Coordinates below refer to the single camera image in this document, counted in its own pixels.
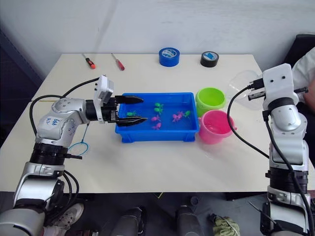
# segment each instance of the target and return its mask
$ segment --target black cable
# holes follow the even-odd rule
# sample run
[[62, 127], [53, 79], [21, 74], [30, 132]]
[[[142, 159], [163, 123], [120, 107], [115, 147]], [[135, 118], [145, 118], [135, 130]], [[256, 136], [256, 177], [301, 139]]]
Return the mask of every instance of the black cable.
[[314, 236], [315, 235], [314, 220], [313, 220], [313, 215], [312, 215], [312, 212], [311, 212], [310, 205], [307, 202], [307, 199], [306, 199], [306, 197], [304, 195], [304, 192], [303, 192], [303, 190], [302, 190], [302, 188], [301, 188], [301, 186], [300, 186], [300, 184], [299, 184], [299, 182], [298, 182], [298, 180], [296, 178], [296, 175], [294, 173], [294, 170], [293, 170], [290, 162], [287, 160], [287, 158], [283, 155], [283, 153], [279, 149], [279, 147], [278, 147], [278, 145], [277, 145], [277, 143], [275, 141], [275, 138], [274, 138], [274, 136], [272, 134], [272, 131], [271, 131], [271, 128], [269, 126], [268, 121], [265, 121], [265, 123], [266, 123], [266, 127], [267, 127], [267, 130], [268, 130], [268, 133], [269, 133], [269, 137], [270, 137], [271, 143], [274, 146], [274, 148], [276, 149], [276, 151], [279, 154], [279, 156], [281, 157], [281, 159], [285, 162], [287, 168], [290, 170], [294, 186], [299, 191], [299, 193], [300, 193], [300, 195], [302, 197], [303, 203], [304, 203], [305, 208], [306, 208], [308, 220], [309, 220], [309, 227], [310, 227], [310, 232], [311, 232], [310, 235]]
[[86, 84], [89, 84], [89, 83], [92, 83], [92, 82], [95, 82], [95, 81], [98, 81], [99, 78], [95, 78], [95, 79], [92, 79], [92, 80], [88, 80], [88, 81], [85, 81], [83, 83], [80, 83], [76, 86], [74, 86], [73, 88], [71, 88], [68, 92], [66, 92], [63, 97], [67, 97], [72, 91], [76, 90], [77, 88], [83, 86], [83, 85], [86, 85]]
[[36, 135], [37, 130], [36, 130], [36, 126], [34, 124], [34, 118], [33, 118], [33, 107], [35, 105], [36, 102], [38, 102], [40, 99], [46, 98], [46, 97], [57, 97], [57, 98], [62, 98], [59, 95], [44, 95], [44, 96], [40, 96], [38, 98], [36, 98], [33, 102], [31, 102], [30, 105], [30, 121], [31, 121], [31, 127], [33, 128], [34, 134]]
[[74, 194], [73, 198], [71, 199], [70, 203], [68, 204], [68, 206], [70, 206], [70, 205], [72, 205], [75, 202], [75, 200], [78, 197], [78, 194], [79, 194], [79, 182], [73, 176], [73, 174], [71, 174], [69, 171], [64, 170], [64, 173], [66, 173], [67, 175], [69, 175], [73, 179], [73, 181], [75, 182], [75, 186], [76, 186], [75, 194]]
[[65, 181], [67, 182], [68, 188], [69, 188], [69, 196], [68, 196], [68, 201], [66, 203], [66, 206], [67, 206], [67, 205], [69, 205], [71, 197], [72, 197], [72, 184], [71, 184], [68, 176], [66, 175], [66, 173], [63, 173], [63, 177], [64, 177]]
[[236, 135], [236, 137], [238, 137], [242, 142], [244, 142], [245, 144], [247, 144], [248, 146], [250, 146], [251, 148], [253, 148], [254, 150], [258, 151], [260, 154], [264, 155], [265, 157], [269, 158], [269, 156], [264, 153], [262, 150], [258, 149], [257, 147], [255, 147], [254, 145], [252, 145], [251, 143], [247, 142], [245, 139], [243, 139], [235, 130], [234, 127], [232, 125], [231, 119], [230, 119], [230, 111], [231, 111], [231, 106], [232, 106], [232, 102], [234, 101], [234, 99], [240, 95], [242, 92], [250, 89], [251, 86], [247, 86], [246, 88], [243, 88], [241, 91], [239, 91], [237, 94], [234, 95], [234, 97], [231, 99], [230, 103], [228, 104], [228, 108], [227, 108], [227, 122], [228, 125], [230, 126], [231, 130], [233, 131], [233, 133]]
[[47, 216], [46, 225], [50, 225], [56, 218], [58, 218], [62, 214], [64, 214], [69, 209], [69, 207], [71, 207], [74, 204], [74, 202], [77, 199], [77, 196], [79, 194], [79, 182], [78, 182], [78, 180], [69, 171], [64, 170], [63, 172], [65, 174], [69, 175], [73, 179], [73, 181], [75, 182], [75, 185], [76, 185], [76, 191], [75, 191], [74, 196], [71, 197], [71, 201], [66, 206], [64, 206], [62, 208], [62, 210], [60, 210], [59, 212], [57, 212], [51, 216]]

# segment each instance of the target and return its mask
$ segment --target blue plastic tray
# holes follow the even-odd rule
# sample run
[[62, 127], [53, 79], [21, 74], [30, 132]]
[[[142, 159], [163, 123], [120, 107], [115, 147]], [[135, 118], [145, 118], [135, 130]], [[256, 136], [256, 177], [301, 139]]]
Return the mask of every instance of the blue plastic tray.
[[[193, 93], [124, 93], [123, 95], [135, 95], [141, 97], [144, 102], [137, 104], [121, 104], [119, 117], [127, 117], [127, 112], [135, 112], [136, 115], [148, 118], [147, 121], [129, 127], [116, 125], [115, 132], [122, 136], [123, 143], [136, 141], [171, 141], [180, 140], [193, 142], [195, 133], [199, 131]], [[153, 130], [159, 121], [151, 121], [158, 115], [154, 111], [155, 103], [163, 104], [163, 112], [160, 116], [162, 126], [160, 130]], [[182, 117], [178, 122], [173, 122], [173, 114], [178, 111], [191, 111], [188, 118]]]

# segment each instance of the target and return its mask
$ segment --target white wall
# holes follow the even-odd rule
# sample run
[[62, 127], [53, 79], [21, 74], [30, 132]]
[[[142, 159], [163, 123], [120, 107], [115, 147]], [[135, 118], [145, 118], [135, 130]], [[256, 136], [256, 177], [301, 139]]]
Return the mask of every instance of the white wall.
[[0, 0], [1, 28], [45, 77], [61, 53], [254, 54], [280, 63], [315, 32], [314, 0]]

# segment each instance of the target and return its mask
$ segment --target black tape roll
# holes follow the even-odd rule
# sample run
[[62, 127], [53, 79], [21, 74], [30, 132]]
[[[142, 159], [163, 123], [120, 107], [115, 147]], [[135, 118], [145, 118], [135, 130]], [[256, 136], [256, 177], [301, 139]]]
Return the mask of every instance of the black tape roll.
[[206, 51], [201, 54], [200, 64], [205, 67], [215, 67], [218, 63], [219, 55], [215, 52]]

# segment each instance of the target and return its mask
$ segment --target red screwdriver handle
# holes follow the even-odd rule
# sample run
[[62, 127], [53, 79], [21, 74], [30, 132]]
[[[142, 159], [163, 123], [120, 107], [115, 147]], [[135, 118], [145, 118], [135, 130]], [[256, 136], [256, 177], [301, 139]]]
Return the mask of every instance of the red screwdriver handle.
[[85, 58], [91, 69], [95, 69], [96, 65], [89, 58]]
[[118, 68], [120, 70], [124, 70], [125, 69], [124, 65], [120, 62], [120, 60], [116, 60], [116, 64], [117, 64], [117, 66], [118, 66]]

